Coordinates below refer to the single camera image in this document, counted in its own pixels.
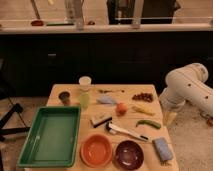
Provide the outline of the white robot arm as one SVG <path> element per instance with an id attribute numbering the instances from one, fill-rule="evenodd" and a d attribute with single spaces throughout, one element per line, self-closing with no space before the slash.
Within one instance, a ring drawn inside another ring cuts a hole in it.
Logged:
<path id="1" fill-rule="evenodd" d="M 186 101 L 201 110 L 208 126 L 213 127 L 213 88 L 205 84 L 208 70 L 201 63 L 192 63 L 170 71 L 165 82 L 167 87 L 159 96 L 163 111 L 163 124 L 168 126 Z"/>

